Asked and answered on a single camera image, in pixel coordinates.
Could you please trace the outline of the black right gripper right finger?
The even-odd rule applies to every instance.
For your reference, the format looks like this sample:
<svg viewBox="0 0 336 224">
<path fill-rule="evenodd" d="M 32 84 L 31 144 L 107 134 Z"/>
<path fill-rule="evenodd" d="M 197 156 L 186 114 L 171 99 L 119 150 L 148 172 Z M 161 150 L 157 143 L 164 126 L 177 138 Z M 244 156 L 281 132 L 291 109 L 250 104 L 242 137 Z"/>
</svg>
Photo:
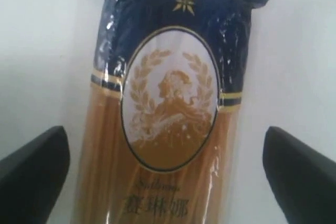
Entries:
<svg viewBox="0 0 336 224">
<path fill-rule="evenodd" d="M 335 162 L 285 130 L 265 134 L 262 164 L 287 223 L 335 223 Z"/>
</svg>

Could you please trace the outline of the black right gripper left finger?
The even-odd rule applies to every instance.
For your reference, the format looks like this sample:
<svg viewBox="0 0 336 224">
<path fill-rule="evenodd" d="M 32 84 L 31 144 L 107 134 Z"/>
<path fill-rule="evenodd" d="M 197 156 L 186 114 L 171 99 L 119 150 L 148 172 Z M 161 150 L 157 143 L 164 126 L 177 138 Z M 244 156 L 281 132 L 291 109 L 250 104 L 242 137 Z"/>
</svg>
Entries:
<svg viewBox="0 0 336 224">
<path fill-rule="evenodd" d="M 53 126 L 1 160 L 1 223 L 46 223 L 70 166 L 68 137 Z"/>
</svg>

